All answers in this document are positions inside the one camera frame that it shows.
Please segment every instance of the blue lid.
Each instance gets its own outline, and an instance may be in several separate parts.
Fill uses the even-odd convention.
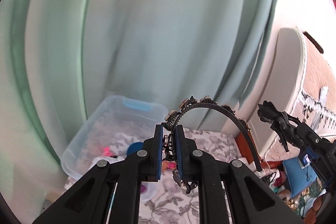
[[[142,142],[132,143],[127,149],[127,156],[142,149]]]

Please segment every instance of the plastic storage container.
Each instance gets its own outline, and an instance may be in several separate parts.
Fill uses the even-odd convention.
[[[65,173],[79,180],[96,157],[110,154],[126,158],[132,143],[154,136],[155,126],[164,121],[168,110],[161,104],[106,98],[68,145],[61,158]]]

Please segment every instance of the blue round object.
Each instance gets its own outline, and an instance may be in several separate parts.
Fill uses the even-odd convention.
[[[127,149],[127,156],[142,149],[142,142],[132,143]]]

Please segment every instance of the white container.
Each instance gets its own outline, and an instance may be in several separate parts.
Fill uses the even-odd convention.
[[[61,157],[64,172],[79,180],[107,147],[126,158],[128,147],[152,138],[155,126],[164,121],[167,113],[161,104],[117,95],[106,98],[64,151]]]

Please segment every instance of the blue pillow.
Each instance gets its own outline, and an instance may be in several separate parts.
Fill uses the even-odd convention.
[[[283,168],[287,174],[287,179],[292,193],[291,198],[300,194],[304,189],[309,187],[317,178],[313,168],[309,165],[304,169],[301,168],[299,158],[284,160]]]

